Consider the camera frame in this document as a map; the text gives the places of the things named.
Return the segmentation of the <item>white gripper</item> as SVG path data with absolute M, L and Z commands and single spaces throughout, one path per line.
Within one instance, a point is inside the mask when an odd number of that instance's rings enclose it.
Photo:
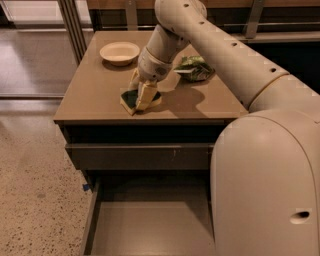
M 171 63 L 165 63 L 155 58 L 146 47 L 138 57 L 138 69 L 135 69 L 129 82 L 129 91 L 137 90 L 136 110 L 144 111 L 158 104 L 157 83 L 164 80 L 170 70 Z

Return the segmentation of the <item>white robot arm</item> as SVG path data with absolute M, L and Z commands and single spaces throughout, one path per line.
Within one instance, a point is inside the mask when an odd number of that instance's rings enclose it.
M 155 0 L 159 21 L 130 82 L 147 109 L 192 45 L 247 110 L 217 139 L 211 199 L 217 256 L 319 256 L 320 95 L 206 18 L 199 0 Z

